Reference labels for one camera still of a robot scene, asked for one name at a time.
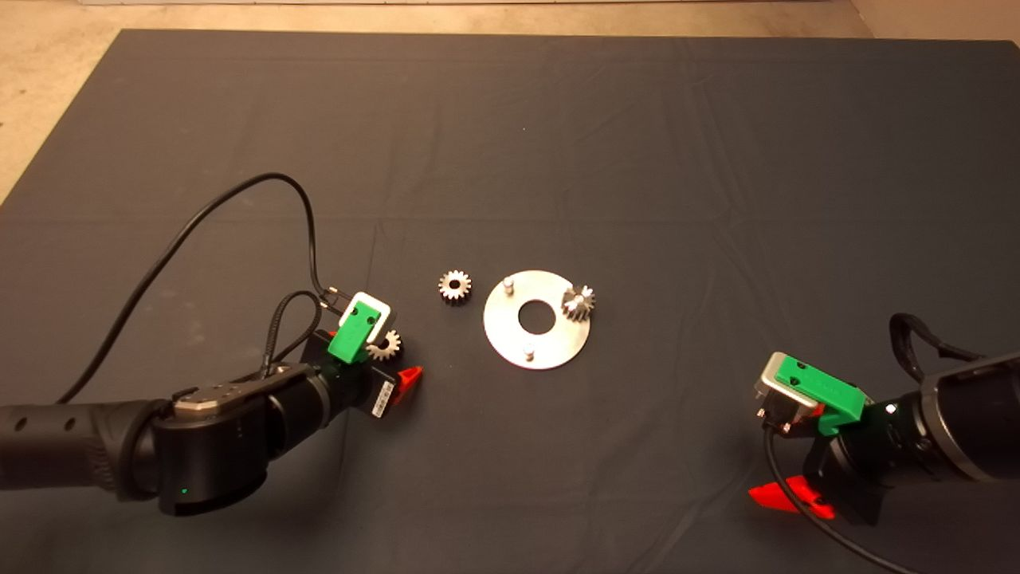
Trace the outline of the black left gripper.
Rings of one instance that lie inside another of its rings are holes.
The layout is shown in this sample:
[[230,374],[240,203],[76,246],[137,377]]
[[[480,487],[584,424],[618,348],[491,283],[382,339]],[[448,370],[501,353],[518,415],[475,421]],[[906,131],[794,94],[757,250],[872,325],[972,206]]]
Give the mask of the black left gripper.
[[422,366],[403,368],[397,378],[371,362],[344,363],[328,352],[329,342],[328,331],[315,330],[307,340],[307,363],[316,368],[318,381],[327,390],[332,417],[354,408],[381,419],[396,396],[400,404],[422,380]]

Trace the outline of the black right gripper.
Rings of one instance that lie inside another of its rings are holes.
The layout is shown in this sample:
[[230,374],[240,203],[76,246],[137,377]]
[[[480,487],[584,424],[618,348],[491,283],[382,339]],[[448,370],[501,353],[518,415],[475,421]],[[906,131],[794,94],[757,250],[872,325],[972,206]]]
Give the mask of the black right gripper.
[[[853,524],[877,526],[885,497],[902,482],[901,446],[889,423],[862,424],[816,438],[802,465],[804,476],[788,477],[787,486],[817,518],[832,521],[836,509]],[[763,508],[798,513],[776,481],[747,494]]]

